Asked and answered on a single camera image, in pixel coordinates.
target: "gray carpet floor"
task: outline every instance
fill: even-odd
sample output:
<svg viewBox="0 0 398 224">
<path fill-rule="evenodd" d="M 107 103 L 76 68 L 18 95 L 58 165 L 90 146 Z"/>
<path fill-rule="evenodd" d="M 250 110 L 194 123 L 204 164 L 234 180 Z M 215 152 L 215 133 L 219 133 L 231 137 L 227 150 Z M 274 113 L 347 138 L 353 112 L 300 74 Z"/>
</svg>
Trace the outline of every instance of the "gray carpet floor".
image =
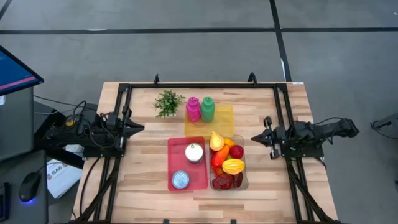
<svg viewBox="0 0 398 224">
<path fill-rule="evenodd" d="M 0 7 L 6 0 L 0 0 Z M 283 28 L 398 27 L 398 1 L 276 0 Z M 12 0 L 0 30 L 273 27 L 268 0 Z M 398 140 L 369 123 L 398 112 L 398 32 L 283 33 L 294 82 L 315 121 L 354 120 L 361 133 L 325 144 L 345 223 L 397 223 Z M 105 81 L 284 81 L 275 34 L 0 34 L 0 44 L 45 79 L 35 94 L 97 103 Z M 62 111 L 67 106 L 46 104 Z M 386 134 L 398 137 L 391 128 Z M 76 187 L 49 208 L 65 222 Z"/>
</svg>

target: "monitor screen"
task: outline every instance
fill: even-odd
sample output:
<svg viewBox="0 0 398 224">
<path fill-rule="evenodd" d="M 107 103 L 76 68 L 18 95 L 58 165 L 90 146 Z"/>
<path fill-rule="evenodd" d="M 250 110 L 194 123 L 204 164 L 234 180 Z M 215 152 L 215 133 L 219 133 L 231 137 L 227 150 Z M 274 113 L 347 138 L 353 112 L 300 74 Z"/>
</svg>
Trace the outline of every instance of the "monitor screen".
<svg viewBox="0 0 398 224">
<path fill-rule="evenodd" d="M 42 79 L 5 49 L 0 49 L 0 96 L 42 83 Z"/>
</svg>

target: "tin can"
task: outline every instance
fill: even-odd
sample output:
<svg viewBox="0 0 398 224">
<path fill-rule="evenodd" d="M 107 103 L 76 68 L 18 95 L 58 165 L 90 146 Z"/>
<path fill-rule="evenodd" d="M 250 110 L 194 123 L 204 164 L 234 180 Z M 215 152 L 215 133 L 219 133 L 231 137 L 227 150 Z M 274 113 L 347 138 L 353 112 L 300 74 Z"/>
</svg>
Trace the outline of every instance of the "tin can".
<svg viewBox="0 0 398 224">
<path fill-rule="evenodd" d="M 172 183 L 176 189 L 184 189 L 189 184 L 189 176 L 182 170 L 177 171 L 173 174 Z"/>
<path fill-rule="evenodd" d="M 191 143 L 185 149 L 185 157 L 191 163 L 198 163 L 203 159 L 203 148 L 197 143 Z"/>
</svg>

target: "green plant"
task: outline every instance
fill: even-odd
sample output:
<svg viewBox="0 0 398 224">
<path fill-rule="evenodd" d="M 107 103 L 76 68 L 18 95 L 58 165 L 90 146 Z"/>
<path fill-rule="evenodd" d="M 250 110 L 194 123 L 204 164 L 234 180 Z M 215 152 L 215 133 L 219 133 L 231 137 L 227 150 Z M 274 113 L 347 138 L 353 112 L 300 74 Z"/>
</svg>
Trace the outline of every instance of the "green plant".
<svg viewBox="0 0 398 224">
<path fill-rule="evenodd" d="M 178 106 L 184 102 L 185 97 L 177 95 L 176 93 L 164 90 L 163 93 L 159 94 L 154 106 L 156 109 L 160 109 L 157 118 L 166 118 L 167 116 L 174 116 L 177 112 Z"/>
</svg>

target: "wooden tabletop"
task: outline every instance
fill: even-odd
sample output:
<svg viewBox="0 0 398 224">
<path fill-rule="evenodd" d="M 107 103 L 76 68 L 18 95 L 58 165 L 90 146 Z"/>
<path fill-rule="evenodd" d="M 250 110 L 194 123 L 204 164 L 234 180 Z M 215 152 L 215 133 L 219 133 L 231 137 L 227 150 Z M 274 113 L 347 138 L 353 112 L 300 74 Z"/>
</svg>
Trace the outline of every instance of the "wooden tabletop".
<svg viewBox="0 0 398 224">
<path fill-rule="evenodd" d="M 119 83 L 106 82 L 99 101 L 98 113 L 113 111 Z M 294 120 L 312 121 L 304 85 L 287 84 Z M 167 188 L 167 140 L 184 137 L 185 107 L 174 118 L 155 118 L 155 97 L 164 89 L 134 89 L 131 119 L 145 125 L 145 130 L 127 142 L 118 177 L 112 223 L 294 223 L 294 210 L 286 164 L 283 158 L 270 160 L 270 149 L 250 140 L 263 132 L 262 120 L 271 116 L 277 124 L 274 94 L 271 89 L 176 88 L 178 95 L 203 99 L 213 97 L 215 103 L 233 105 L 235 134 L 244 138 L 249 187 L 243 191 L 205 190 L 170 192 Z M 82 180 L 95 158 L 88 159 Z M 104 159 L 93 169 L 83 197 L 83 210 L 98 192 Z M 325 168 L 315 159 L 303 160 L 308 188 L 314 199 L 330 217 L 337 219 Z M 83 181 L 80 182 L 74 212 L 78 214 Z M 303 218 L 303 198 L 299 193 Z M 101 217 L 106 213 L 105 195 Z"/>
</svg>

